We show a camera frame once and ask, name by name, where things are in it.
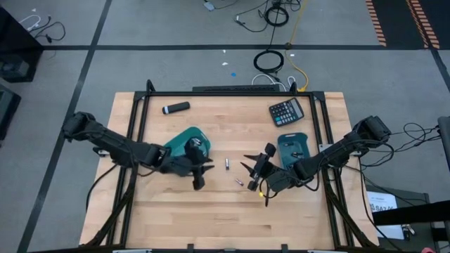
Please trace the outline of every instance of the yellow cable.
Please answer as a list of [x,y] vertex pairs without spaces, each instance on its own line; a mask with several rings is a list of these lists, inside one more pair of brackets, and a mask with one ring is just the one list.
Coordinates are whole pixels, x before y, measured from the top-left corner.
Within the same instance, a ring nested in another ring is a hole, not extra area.
[[[303,16],[303,12],[304,12],[304,9],[305,9],[306,6],[307,6],[307,3],[308,3],[308,0],[304,0],[304,3],[302,4],[302,8],[300,9],[300,11],[299,11],[299,13],[298,13],[297,21],[295,22],[295,26],[294,26],[294,31],[292,31],[292,36],[290,37],[290,41],[289,41],[289,44],[291,44],[291,45],[292,45],[292,43],[293,43],[293,41],[294,41],[295,34],[297,33],[297,27],[298,27],[298,24],[300,23],[300,19],[301,19],[301,17]],[[303,76],[304,76],[305,84],[304,84],[304,86],[303,86],[302,88],[298,88],[297,90],[298,90],[299,92],[304,92],[304,91],[306,91],[306,90],[307,90],[307,87],[308,87],[308,84],[309,84],[309,78],[308,78],[308,76],[307,76],[307,73],[305,73],[301,68],[297,67],[297,66],[294,64],[294,62],[293,62],[293,61],[290,59],[290,57],[288,56],[288,50],[285,50],[285,51],[284,51],[284,56],[286,57],[286,59],[288,59],[289,63],[290,63],[290,64],[291,64],[298,72],[302,73]]]

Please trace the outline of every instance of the black metal frame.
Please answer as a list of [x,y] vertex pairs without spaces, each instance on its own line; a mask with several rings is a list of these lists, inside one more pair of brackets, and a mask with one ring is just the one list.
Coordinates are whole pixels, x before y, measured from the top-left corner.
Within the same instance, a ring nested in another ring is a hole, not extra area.
[[[139,103],[141,102],[143,98],[143,109],[141,113],[141,121],[139,125],[139,132],[137,136],[137,141],[143,140],[144,135],[144,129],[146,125],[147,120],[147,112],[148,112],[148,106],[150,102],[150,97],[152,96],[286,96],[286,97],[307,97],[309,99],[309,103],[311,106],[311,114],[313,119],[313,125],[314,125],[314,133],[316,135],[316,144],[319,151],[319,145],[323,143],[322,136],[321,136],[321,129],[319,126],[319,117],[317,115],[317,108],[316,108],[316,99],[320,101],[321,105],[321,111],[323,116],[323,123],[325,124],[325,130],[327,135],[328,143],[333,143],[333,135],[331,133],[331,125],[330,120],[328,117],[328,110],[326,107],[326,100],[325,100],[325,94],[323,91],[314,91],[314,92],[303,92],[298,93],[295,87],[291,89],[288,92],[232,92],[232,91],[225,91],[225,92],[190,92],[190,91],[155,91],[153,85],[151,83],[147,83],[147,90],[146,91],[135,91],[134,92],[134,99],[133,99],[133,105],[131,107],[131,116],[129,120],[129,126],[127,131],[127,137],[132,138],[132,134],[134,131],[135,123],[136,123],[136,117],[137,117],[137,108],[139,106]],[[115,193],[115,199],[114,199],[114,205],[113,209],[116,208],[118,202],[120,201],[120,198],[122,196],[124,182],[125,182],[125,175],[126,175],[127,168],[121,168],[119,178],[117,180],[117,187],[116,187],[116,193]],[[336,189],[337,189],[337,195],[341,201],[341,203],[344,205],[345,209],[347,209],[347,206],[345,204],[345,196],[344,196],[344,190],[342,187],[342,181],[340,180],[340,177],[338,176],[338,172],[334,171],[336,180]],[[327,171],[322,171],[323,175],[323,182],[325,186],[329,186],[329,189],[331,189],[329,176]],[[120,234],[120,243],[119,246],[125,248],[127,243],[127,236],[128,236],[128,230],[129,230],[129,223],[131,219],[131,208],[133,204],[133,198],[130,199],[130,201],[127,203],[125,207],[124,212],[124,221],[122,225],[122,231]],[[335,249],[337,249],[339,246],[342,246],[340,244],[340,235],[338,231],[338,224],[335,217],[335,209],[333,204],[327,200],[327,206],[328,206],[328,215],[330,219],[330,228],[331,233],[333,236],[333,244],[335,246]],[[350,247],[354,246],[352,232],[347,227],[347,224],[344,223],[345,228],[345,237],[347,239],[347,245]],[[106,245],[113,245],[114,242],[114,236],[115,236],[115,224],[112,226],[111,230],[109,231]],[[193,252],[193,245],[188,245],[186,249],[153,249],[154,252]],[[197,249],[196,252],[216,252],[217,249]],[[258,252],[280,252],[280,250],[257,250]],[[305,252],[304,250],[288,250],[287,245],[281,245],[281,251],[282,252]],[[239,252],[254,252],[254,250],[239,250]]]

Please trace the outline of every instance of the wooden tabletop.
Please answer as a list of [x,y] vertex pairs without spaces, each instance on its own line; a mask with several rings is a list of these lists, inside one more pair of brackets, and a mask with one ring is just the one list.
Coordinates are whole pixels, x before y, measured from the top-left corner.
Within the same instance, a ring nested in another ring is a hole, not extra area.
[[[132,98],[133,93],[116,93],[108,128],[126,135]],[[281,244],[288,244],[289,249],[332,249],[323,184],[317,192],[305,187],[284,190],[270,200],[268,207],[258,192],[246,188],[250,177],[240,162],[250,166],[255,162],[243,155],[257,155],[267,143],[276,145],[281,134],[303,132],[308,135],[311,156],[318,152],[308,98],[297,98],[305,113],[303,119],[275,127],[267,108],[287,99],[151,97],[143,140],[163,145],[188,127],[198,127],[212,144],[210,157],[215,168],[205,173],[206,186],[199,191],[194,191],[192,177],[156,173],[138,177],[127,247],[185,249],[188,243],[193,243],[196,249],[280,249]],[[352,130],[344,97],[342,93],[326,93],[326,100],[333,137],[338,141]],[[191,109],[170,115],[162,113],[163,106],[183,101],[189,101]],[[325,141],[319,103],[317,108]],[[138,111],[134,139],[140,115]],[[225,158],[230,161],[229,171],[225,170]],[[280,164],[278,155],[271,161]],[[349,165],[357,167],[356,158],[351,158]],[[111,166],[109,157],[101,158],[96,178]],[[140,167],[139,171],[146,173],[148,169]],[[110,215],[118,174],[119,169],[108,174],[92,192],[81,243],[92,239]],[[378,244],[375,229],[364,211],[359,173],[344,169],[342,182],[349,214],[367,237]],[[315,186],[316,179],[310,184]],[[345,245],[342,219],[337,211],[336,214],[341,243]],[[115,242],[119,240],[122,220],[123,216],[118,221]]]

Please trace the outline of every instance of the floor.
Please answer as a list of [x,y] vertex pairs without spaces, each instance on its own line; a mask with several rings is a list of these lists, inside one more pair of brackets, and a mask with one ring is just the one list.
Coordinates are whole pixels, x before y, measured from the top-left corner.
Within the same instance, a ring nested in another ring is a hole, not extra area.
[[[231,0],[211,2],[221,6]],[[2,252],[78,245],[98,157],[89,143],[64,143],[60,153],[53,153],[60,150],[58,134],[68,110],[91,112],[106,124],[115,92],[143,90],[147,79],[158,91],[250,84],[259,74],[252,61],[260,50],[242,48],[268,44],[271,29],[250,33],[233,19],[255,2],[242,0],[209,12],[201,0],[0,1],[17,20],[37,14],[45,22],[51,15],[67,30],[62,41],[52,43],[67,47],[44,52],[33,82],[1,82],[22,96],[0,149]],[[289,40],[296,18],[292,11],[290,18],[277,28],[274,44]],[[240,20],[254,29],[264,26],[256,12],[241,15]],[[57,37],[59,32],[55,29],[49,35]],[[40,42],[48,44],[45,39]],[[352,124],[378,115],[397,132],[408,122],[434,127],[438,117],[449,115],[449,89],[430,51],[371,50],[378,42],[364,1],[310,0],[295,44],[321,45],[291,51],[292,59],[309,75],[309,91],[345,94]],[[198,47],[187,45],[224,46],[195,50]],[[355,47],[337,50],[338,45]],[[450,51],[439,54],[450,65]],[[270,58],[261,61],[271,65]],[[289,75],[303,82],[289,65],[278,73],[284,82]],[[399,147],[407,141],[398,135],[390,144]],[[363,162],[376,158],[368,155]],[[381,186],[429,193],[433,202],[449,199],[450,171],[439,141],[399,153],[366,175]],[[44,178],[48,185],[42,185]],[[39,189],[47,194],[37,199]],[[42,205],[40,213],[35,205]],[[30,240],[22,240],[24,231]]]

